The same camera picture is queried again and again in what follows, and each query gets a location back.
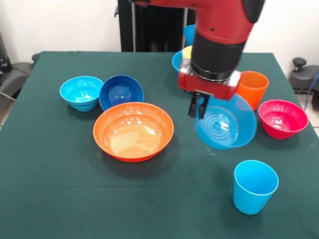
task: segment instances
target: bowl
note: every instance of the bowl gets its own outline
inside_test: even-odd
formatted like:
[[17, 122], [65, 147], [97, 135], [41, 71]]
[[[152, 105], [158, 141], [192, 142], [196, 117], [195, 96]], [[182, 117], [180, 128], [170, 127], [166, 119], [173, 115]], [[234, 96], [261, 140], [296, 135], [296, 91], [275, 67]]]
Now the bowl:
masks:
[[97, 145], [124, 162], [141, 162], [154, 157], [168, 145], [173, 133], [173, 121], [164, 110], [141, 102], [108, 109], [93, 128]]
[[171, 60], [171, 63], [174, 67], [174, 69], [176, 70], [176, 72], [179, 72], [179, 68], [180, 68], [180, 65], [182, 64], [183, 62], [183, 53], [182, 51], [179, 51], [178, 53], [176, 53], [172, 60]]
[[303, 131], [309, 122], [301, 107], [282, 100], [263, 102], [258, 114], [266, 133], [276, 139], [289, 138]]
[[78, 111], [90, 111], [98, 103], [103, 82], [93, 76], [79, 76], [63, 83], [61, 97]]
[[193, 50], [193, 46], [188, 46], [188, 47], [185, 47], [181, 52], [182, 52], [182, 55], [183, 55], [183, 59], [185, 58], [191, 58], [191, 52]]
[[109, 78], [100, 91], [100, 105], [104, 111], [128, 102], [143, 102], [141, 85], [132, 77], [118, 75]]
[[193, 44], [194, 35], [195, 35], [195, 24], [184, 27], [184, 37], [185, 37], [187, 46], [191, 46]]
[[210, 97], [203, 119], [196, 110], [195, 129], [210, 147], [230, 149], [249, 143], [257, 129], [256, 117], [251, 106], [235, 94], [230, 101]]

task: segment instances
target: blue cup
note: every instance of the blue cup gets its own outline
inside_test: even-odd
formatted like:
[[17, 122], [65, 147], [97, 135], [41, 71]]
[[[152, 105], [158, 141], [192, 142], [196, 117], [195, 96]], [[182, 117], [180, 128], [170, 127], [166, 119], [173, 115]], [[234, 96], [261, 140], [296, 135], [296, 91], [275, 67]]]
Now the blue cup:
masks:
[[182, 62], [183, 62], [183, 53], [182, 53], [182, 51], [179, 51], [178, 53], [176, 53], [173, 56], [173, 58], [171, 60], [171, 64], [173, 65], [173, 67], [177, 73], [179, 72], [179, 68], [180, 68], [180, 65], [182, 64]]
[[104, 111], [128, 102], [143, 102], [144, 92], [137, 80], [125, 75], [109, 78], [100, 91], [100, 105]]
[[259, 213], [279, 185], [276, 172], [257, 160], [243, 161], [234, 172], [234, 204], [242, 213]]
[[90, 111], [99, 101], [103, 81], [93, 76], [79, 76], [63, 83], [61, 97], [78, 111]]
[[195, 35], [195, 24], [184, 27], [184, 36], [187, 46], [192, 46]]

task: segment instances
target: light blue cup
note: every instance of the light blue cup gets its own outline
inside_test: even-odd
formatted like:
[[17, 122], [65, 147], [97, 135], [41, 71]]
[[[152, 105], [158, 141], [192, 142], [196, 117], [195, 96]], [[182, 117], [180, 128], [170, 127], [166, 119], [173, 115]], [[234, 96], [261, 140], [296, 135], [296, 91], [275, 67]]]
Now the light blue cup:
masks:
[[171, 60], [171, 64], [173, 65], [173, 67], [177, 73], [179, 72], [179, 68], [180, 68], [180, 65], [182, 64], [182, 62], [183, 62], [183, 53], [182, 53], [182, 51], [179, 51], [178, 53], [176, 53], [173, 56], [173, 58]]
[[195, 35], [195, 25], [188, 25], [184, 27], [184, 36], [187, 46], [192, 46]]
[[248, 144], [255, 136], [257, 123], [251, 106], [235, 94], [230, 101], [211, 96], [203, 119], [196, 110], [195, 129], [201, 140], [216, 149], [230, 149]]
[[234, 204], [242, 213], [259, 213], [279, 185], [276, 172], [257, 160], [243, 161], [234, 172]]
[[61, 97], [78, 111], [90, 111], [98, 103], [103, 81], [93, 76], [72, 78], [60, 87]]

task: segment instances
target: pink bowl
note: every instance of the pink bowl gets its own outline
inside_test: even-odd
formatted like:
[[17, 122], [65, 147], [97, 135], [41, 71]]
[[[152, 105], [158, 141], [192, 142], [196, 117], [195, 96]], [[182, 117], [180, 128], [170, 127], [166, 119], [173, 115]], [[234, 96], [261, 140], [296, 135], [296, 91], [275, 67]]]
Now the pink bowl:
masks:
[[276, 139], [289, 138], [308, 125], [304, 110], [288, 101], [266, 101], [260, 105], [258, 114], [267, 134]]

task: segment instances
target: large orange bowl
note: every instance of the large orange bowl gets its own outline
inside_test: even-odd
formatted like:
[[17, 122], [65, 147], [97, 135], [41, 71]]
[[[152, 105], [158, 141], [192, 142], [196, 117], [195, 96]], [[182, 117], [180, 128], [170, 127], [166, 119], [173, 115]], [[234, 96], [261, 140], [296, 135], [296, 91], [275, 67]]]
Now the large orange bowl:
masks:
[[174, 124], [161, 108], [142, 102], [114, 106], [100, 115], [93, 128], [98, 146], [124, 162], [141, 162], [160, 153], [170, 142]]

